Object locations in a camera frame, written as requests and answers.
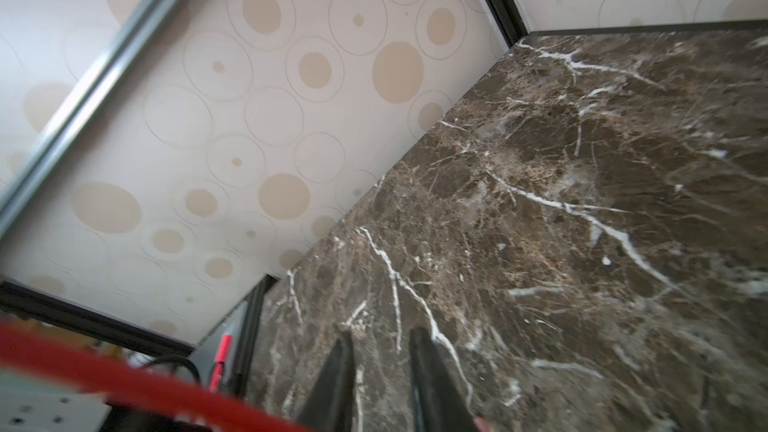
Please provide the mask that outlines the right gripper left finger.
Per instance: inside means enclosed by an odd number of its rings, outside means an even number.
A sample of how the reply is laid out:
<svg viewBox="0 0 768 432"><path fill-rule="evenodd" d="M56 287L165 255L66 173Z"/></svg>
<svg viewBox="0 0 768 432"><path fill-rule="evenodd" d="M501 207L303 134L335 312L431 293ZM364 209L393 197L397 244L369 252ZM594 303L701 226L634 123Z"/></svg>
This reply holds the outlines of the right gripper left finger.
<svg viewBox="0 0 768 432"><path fill-rule="evenodd" d="M328 354L296 423L311 431L350 432L355 380L353 338L344 331Z"/></svg>

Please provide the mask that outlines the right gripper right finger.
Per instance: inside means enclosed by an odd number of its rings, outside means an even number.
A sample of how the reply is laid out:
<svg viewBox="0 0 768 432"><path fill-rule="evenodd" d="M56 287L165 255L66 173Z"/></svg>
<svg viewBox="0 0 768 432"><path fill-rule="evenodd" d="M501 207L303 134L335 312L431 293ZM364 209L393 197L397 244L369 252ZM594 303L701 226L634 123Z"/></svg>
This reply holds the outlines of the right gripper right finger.
<svg viewBox="0 0 768 432"><path fill-rule="evenodd" d="M478 431L429 332L409 334L411 402L415 431Z"/></svg>

